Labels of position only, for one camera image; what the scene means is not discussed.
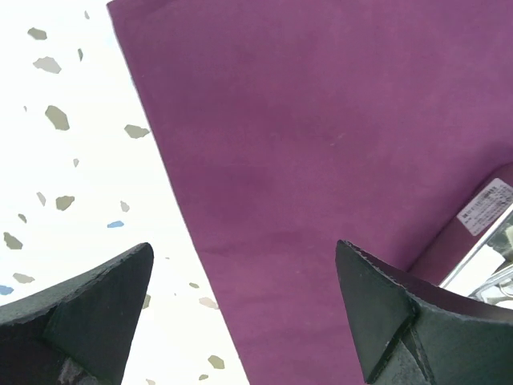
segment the white label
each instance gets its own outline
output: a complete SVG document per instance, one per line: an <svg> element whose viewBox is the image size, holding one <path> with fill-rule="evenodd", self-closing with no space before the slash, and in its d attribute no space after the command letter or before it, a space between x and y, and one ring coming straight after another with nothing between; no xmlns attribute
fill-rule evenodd
<svg viewBox="0 0 513 385"><path fill-rule="evenodd" d="M513 187L495 178L458 214L473 236L480 234L513 203Z"/></svg>

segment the purple fabric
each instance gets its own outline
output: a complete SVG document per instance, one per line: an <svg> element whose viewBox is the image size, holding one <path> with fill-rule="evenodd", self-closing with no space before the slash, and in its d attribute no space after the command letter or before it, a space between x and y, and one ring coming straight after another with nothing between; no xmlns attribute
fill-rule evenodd
<svg viewBox="0 0 513 385"><path fill-rule="evenodd" d="M362 383L336 240L407 269L513 160L511 2L110 11L252 385Z"/></svg>

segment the gray speckle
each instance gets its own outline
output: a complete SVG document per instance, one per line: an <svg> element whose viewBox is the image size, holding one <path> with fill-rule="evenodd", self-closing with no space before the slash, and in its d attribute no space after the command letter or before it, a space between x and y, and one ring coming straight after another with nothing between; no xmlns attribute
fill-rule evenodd
<svg viewBox="0 0 513 385"><path fill-rule="evenodd" d="M132 124L127 124L127 126L125 127L125 131L133 139L142 138L150 133L150 130L148 130L147 128L141 128L139 126L134 126Z"/></svg>
<svg viewBox="0 0 513 385"><path fill-rule="evenodd" d="M147 307L150 306L150 301L151 301L151 295L146 294L146 297L144 297L143 309L146 309Z"/></svg>
<svg viewBox="0 0 513 385"><path fill-rule="evenodd" d="M215 301L208 297L200 298L200 304L206 307L209 307L210 309L218 310L219 306Z"/></svg>
<svg viewBox="0 0 513 385"><path fill-rule="evenodd" d="M48 106L45 111L46 117L54 125L56 130L67 131L70 129L70 124L67 121L67 115L56 106Z"/></svg>
<svg viewBox="0 0 513 385"><path fill-rule="evenodd" d="M46 32L44 30L38 30L37 28L30 28L27 34L32 36L36 40L46 40Z"/></svg>
<svg viewBox="0 0 513 385"><path fill-rule="evenodd" d="M32 64L34 64L34 67L36 67L37 69L44 70L52 74L58 74L62 70L61 66L59 66L55 59L49 58L48 56L44 58L39 58Z"/></svg>
<svg viewBox="0 0 513 385"><path fill-rule="evenodd" d="M224 369L224 361L220 359L216 355L211 355L208 357L208 361L214 367L214 369Z"/></svg>
<svg viewBox="0 0 513 385"><path fill-rule="evenodd" d="M121 205L121 211L124 213L127 213L128 210L130 210L130 206L126 202L120 201L119 204Z"/></svg>
<svg viewBox="0 0 513 385"><path fill-rule="evenodd" d="M21 250L23 248L23 243L21 243L16 237L13 237L9 233L3 234L3 240L7 247L11 250Z"/></svg>
<svg viewBox="0 0 513 385"><path fill-rule="evenodd" d="M42 194L42 192L38 192L38 199L39 201L41 202L41 205L46 205L46 198L45 196Z"/></svg>
<svg viewBox="0 0 513 385"><path fill-rule="evenodd" d="M35 279L33 277L29 277L28 275L20 274L20 273L14 273L13 278L16 281L18 281L19 283L31 283L31 282L35 281Z"/></svg>
<svg viewBox="0 0 513 385"><path fill-rule="evenodd" d="M55 200L55 207L57 210L64 211L71 206L71 204L75 201L75 197L69 197L68 195L64 195Z"/></svg>

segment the floor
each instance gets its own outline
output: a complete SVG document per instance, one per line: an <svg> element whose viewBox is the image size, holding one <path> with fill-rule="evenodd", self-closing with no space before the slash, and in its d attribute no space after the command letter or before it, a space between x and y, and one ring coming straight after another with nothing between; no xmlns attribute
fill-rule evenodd
<svg viewBox="0 0 513 385"><path fill-rule="evenodd" d="M0 15L0 305L148 241L123 384L244 385L105 5L20 0Z"/></svg>

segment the barcode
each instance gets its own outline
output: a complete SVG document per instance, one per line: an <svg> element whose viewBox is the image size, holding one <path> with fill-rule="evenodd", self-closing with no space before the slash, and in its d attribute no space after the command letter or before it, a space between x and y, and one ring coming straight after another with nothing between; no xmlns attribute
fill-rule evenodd
<svg viewBox="0 0 513 385"><path fill-rule="evenodd" d="M474 236L485 230L513 203L513 188L494 179L458 214L458 219Z"/></svg>

